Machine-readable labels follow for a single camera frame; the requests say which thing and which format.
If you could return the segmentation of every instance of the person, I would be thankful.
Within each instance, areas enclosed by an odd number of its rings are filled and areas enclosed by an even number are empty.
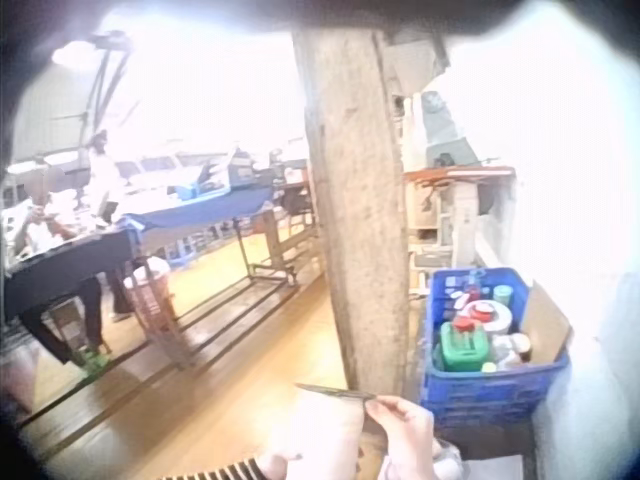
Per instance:
[[[101,130],[95,134],[89,142],[89,161],[91,165],[89,186],[92,197],[92,214],[105,222],[105,224],[111,224],[113,214],[118,209],[118,204],[122,199],[123,191],[120,172],[111,157],[107,155],[107,142],[108,134],[106,130]],[[105,273],[109,289],[113,294],[111,320],[113,322],[125,320],[133,313],[133,307],[127,299],[116,271]]]
[[[30,198],[24,205],[27,209],[26,215],[21,221],[16,222],[12,252],[10,252],[15,258],[19,258],[25,250],[28,250],[31,255],[43,253],[76,236],[73,229],[61,223],[57,216],[50,212],[48,183],[45,169],[32,172],[25,182],[25,190]],[[88,345],[83,355],[72,351],[69,345],[59,339],[42,320],[42,315],[61,298],[31,307],[19,313],[18,318],[27,331],[58,361],[63,364],[71,361],[91,373],[102,368],[107,362],[106,357],[99,351],[102,345],[100,282],[95,277],[86,279],[63,298],[74,296],[80,299],[85,310],[85,333]]]
[[[388,457],[378,479],[436,480],[431,412],[409,400],[395,396],[378,396],[367,401],[365,409],[367,414],[383,428],[389,444]],[[271,452],[212,472],[163,477],[162,480],[191,478],[285,480],[289,462],[299,458],[301,458],[299,455],[290,452]]]

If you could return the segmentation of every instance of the green plastic bottle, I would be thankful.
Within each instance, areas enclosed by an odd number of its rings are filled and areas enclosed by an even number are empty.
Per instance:
[[[489,338],[477,320],[456,317],[443,323],[440,341],[447,372],[479,372],[489,359]]]

